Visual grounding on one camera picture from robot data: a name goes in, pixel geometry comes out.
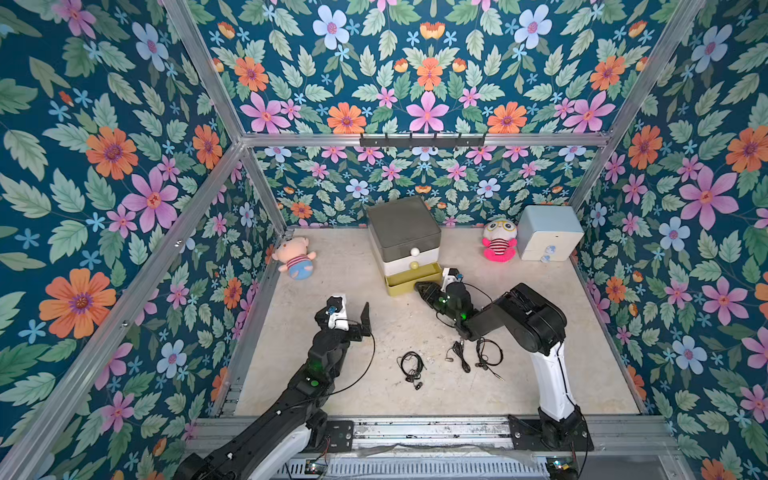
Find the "pink plush doll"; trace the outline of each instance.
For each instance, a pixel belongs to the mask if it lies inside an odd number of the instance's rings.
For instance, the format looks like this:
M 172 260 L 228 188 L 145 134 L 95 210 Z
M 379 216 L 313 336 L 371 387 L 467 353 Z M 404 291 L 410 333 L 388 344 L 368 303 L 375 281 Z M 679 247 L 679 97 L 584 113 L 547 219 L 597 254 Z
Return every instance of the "pink plush doll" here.
M 309 245 L 310 239 L 306 237 L 296 237 L 283 242 L 272 254 L 273 259 L 285 263 L 285 265 L 280 265 L 278 270 L 280 272 L 288 272 L 294 280 L 309 278 L 314 269 L 312 260 L 315 260 L 315 257 L 317 257 L 315 252 L 306 252 L 306 248 Z
M 485 226 L 482 232 L 483 255 L 492 262 L 506 262 L 515 256 L 518 228 L 511 220 L 499 218 Z

